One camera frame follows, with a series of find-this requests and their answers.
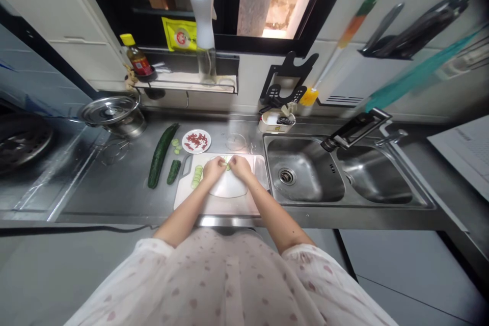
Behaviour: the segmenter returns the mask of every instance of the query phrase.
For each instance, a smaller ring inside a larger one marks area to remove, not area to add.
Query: floral dress
[[[326,252],[282,256],[252,230],[201,228],[173,248],[155,238],[95,290],[66,325],[396,325]]]

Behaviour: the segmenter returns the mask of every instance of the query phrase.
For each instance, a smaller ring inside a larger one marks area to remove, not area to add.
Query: double sink
[[[364,138],[326,152],[323,137],[265,135],[275,199],[284,206],[376,206],[433,209],[435,204],[394,149]]]

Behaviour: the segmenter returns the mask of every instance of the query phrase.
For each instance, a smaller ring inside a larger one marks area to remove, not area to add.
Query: cable
[[[109,231],[116,233],[132,233],[145,228],[155,230],[157,226],[144,225],[133,229],[120,229],[110,226],[91,226],[91,227],[36,227],[36,228],[0,228],[0,237],[16,237],[40,234],[63,234],[63,233],[83,233],[95,231]]]

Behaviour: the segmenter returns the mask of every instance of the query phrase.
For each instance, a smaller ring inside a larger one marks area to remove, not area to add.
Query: stainless steel pot
[[[80,109],[78,118],[88,126],[102,126],[108,132],[125,139],[133,139],[146,130],[146,120],[138,100],[126,96],[101,98]]]

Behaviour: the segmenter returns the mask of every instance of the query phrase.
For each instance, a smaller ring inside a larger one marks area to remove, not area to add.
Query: seasoning packet
[[[197,23],[188,20],[161,17],[168,49],[173,51],[197,50]]]

